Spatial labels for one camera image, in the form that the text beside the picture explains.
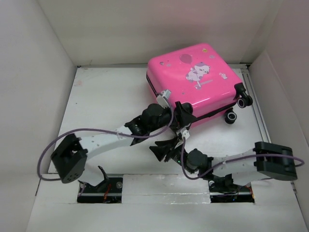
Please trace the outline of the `pink suitcase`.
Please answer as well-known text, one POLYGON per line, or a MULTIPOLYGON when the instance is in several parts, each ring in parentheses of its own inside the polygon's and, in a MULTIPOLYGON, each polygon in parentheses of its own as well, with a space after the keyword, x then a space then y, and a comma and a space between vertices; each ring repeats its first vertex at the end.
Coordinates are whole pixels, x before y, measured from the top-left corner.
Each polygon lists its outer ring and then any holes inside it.
POLYGON ((253 104, 241 78, 207 43, 169 52, 148 61, 146 79, 154 94, 168 89, 169 102, 196 117, 192 126, 223 116, 233 124, 233 107, 253 104))

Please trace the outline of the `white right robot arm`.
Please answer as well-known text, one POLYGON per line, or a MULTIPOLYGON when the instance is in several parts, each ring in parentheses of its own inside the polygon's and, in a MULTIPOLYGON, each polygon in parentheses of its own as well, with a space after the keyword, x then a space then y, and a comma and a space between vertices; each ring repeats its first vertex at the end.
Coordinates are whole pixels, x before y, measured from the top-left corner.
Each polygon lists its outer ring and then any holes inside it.
POLYGON ((210 189, 222 194, 234 193, 252 181, 297 180, 293 150, 283 145, 256 142, 253 149, 238 155, 210 157, 196 148, 187 152, 184 143, 173 138, 156 142, 150 150, 159 161, 179 164, 188 179, 206 180, 210 189))

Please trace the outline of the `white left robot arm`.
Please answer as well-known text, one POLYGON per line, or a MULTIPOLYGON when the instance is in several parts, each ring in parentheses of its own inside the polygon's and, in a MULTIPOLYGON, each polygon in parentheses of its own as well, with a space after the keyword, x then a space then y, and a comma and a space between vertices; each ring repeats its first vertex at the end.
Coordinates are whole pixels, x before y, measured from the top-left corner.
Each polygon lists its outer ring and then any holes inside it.
POLYGON ((101 175, 87 167, 91 158, 120 147, 139 144, 154 137, 156 130, 163 133, 167 129, 178 131, 187 128, 195 119, 192 105, 188 102, 178 101, 175 107, 167 102, 152 103, 141 115, 115 130, 97 129, 96 135, 80 138, 75 132, 65 133, 64 139, 51 154, 51 160, 62 183, 77 180, 101 192, 110 181, 101 166, 98 167, 101 175))

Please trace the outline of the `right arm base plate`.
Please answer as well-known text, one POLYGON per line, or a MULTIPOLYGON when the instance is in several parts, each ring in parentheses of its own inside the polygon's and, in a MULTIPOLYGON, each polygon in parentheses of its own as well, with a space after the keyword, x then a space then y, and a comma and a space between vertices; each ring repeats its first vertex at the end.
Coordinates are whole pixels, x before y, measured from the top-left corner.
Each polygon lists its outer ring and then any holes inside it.
POLYGON ((233 182, 231 175, 214 176, 208 180, 211 203, 254 203, 251 185, 240 186, 233 182))

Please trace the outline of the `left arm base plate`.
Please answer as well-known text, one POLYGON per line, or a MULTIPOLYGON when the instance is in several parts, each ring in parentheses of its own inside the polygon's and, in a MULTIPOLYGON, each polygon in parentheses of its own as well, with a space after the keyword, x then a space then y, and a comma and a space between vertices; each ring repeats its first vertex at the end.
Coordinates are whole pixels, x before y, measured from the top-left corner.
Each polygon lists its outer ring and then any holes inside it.
POLYGON ((122 202, 122 189, 123 189, 123 176, 114 175, 110 176, 110 183, 107 184, 103 190, 97 190, 90 184, 80 184, 79 192, 77 195, 78 203, 121 203, 122 202))

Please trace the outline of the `aluminium rail right edge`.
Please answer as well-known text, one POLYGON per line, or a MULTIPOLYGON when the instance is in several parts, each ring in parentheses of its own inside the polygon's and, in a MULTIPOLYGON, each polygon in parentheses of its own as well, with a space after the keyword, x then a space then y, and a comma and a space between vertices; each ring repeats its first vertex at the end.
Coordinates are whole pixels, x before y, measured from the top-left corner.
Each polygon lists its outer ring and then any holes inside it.
POLYGON ((241 73, 243 76, 243 81, 245 84, 245 87, 247 89, 247 93, 252 97, 253 99, 253 114, 255 116, 258 128, 260 130, 261 136, 262 136, 262 140, 264 142, 271 142, 271 138, 269 136, 268 130, 267 130, 267 126, 263 117, 263 113, 261 111, 254 87, 253 87, 253 83, 251 80, 251 76, 249 73, 249 69, 248 69, 249 65, 247 64, 241 64, 241 73))

